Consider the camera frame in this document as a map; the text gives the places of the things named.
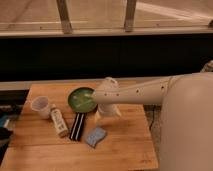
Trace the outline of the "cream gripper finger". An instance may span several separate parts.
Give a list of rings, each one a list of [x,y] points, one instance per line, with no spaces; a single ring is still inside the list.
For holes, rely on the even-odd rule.
[[[100,119],[101,119],[101,115],[100,115],[99,111],[96,111],[95,116],[94,116],[95,123],[97,123]]]
[[[119,108],[115,105],[115,113],[117,116],[122,117],[122,113],[120,112]]]

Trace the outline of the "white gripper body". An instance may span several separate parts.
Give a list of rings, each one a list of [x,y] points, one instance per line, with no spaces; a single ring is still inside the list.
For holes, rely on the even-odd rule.
[[[118,82],[112,77],[106,77],[99,85],[100,90],[116,90],[119,87]],[[115,105],[114,104],[100,104],[98,111],[101,116],[115,116]]]

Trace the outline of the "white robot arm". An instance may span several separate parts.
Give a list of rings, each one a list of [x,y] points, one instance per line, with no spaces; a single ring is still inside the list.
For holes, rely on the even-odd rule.
[[[167,76],[120,88],[106,78],[93,93],[102,114],[114,104],[162,107],[159,171],[213,171],[213,72]]]

